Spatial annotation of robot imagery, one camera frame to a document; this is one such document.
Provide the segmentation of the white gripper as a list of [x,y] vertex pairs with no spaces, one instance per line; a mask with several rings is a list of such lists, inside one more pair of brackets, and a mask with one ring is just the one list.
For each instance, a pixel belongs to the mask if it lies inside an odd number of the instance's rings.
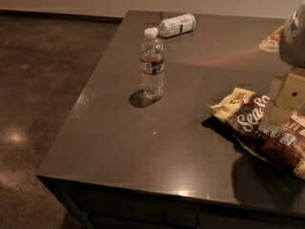
[[305,1],[284,25],[279,54],[282,61],[297,68],[277,75],[271,83],[270,101],[261,121],[261,126],[269,131],[281,128],[305,104]]

